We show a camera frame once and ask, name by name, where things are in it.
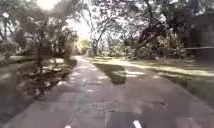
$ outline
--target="tree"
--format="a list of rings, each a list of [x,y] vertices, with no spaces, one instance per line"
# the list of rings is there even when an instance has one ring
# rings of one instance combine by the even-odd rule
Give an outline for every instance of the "tree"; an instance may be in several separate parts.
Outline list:
[[[80,40],[78,43],[77,43],[77,47],[79,49],[79,52],[81,54],[85,54],[86,51],[88,50],[88,48],[91,46],[91,41],[87,40],[87,39],[83,39],[83,40]]]

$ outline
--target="grass verge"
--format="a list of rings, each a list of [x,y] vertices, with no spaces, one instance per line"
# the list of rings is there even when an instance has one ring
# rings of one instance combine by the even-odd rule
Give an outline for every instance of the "grass verge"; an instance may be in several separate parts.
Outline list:
[[[132,63],[146,66],[147,69],[181,85],[214,108],[213,67],[184,62],[168,62],[166,64],[164,62],[137,61]]]

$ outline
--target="road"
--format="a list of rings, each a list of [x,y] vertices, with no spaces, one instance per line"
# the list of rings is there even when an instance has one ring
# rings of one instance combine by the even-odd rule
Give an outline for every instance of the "road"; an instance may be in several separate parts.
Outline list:
[[[214,128],[214,110],[153,72],[126,67],[114,86],[88,60],[76,56],[69,80],[34,102],[4,128]]]

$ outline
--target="sidewalk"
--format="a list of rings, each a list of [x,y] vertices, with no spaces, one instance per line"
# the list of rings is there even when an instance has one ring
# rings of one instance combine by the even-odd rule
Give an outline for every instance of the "sidewalk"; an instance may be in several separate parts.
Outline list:
[[[114,86],[89,61],[4,128],[214,128],[214,110],[171,81],[126,67]]]

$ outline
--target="sky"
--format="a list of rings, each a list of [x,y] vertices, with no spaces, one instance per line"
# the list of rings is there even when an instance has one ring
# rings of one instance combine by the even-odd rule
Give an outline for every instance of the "sky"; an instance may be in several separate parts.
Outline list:
[[[37,0],[37,4],[44,10],[51,10],[58,2],[61,0]],[[74,21],[67,21],[69,27],[72,27],[78,32],[78,35],[82,39],[89,38],[89,27],[84,20],[81,20],[80,23]]]

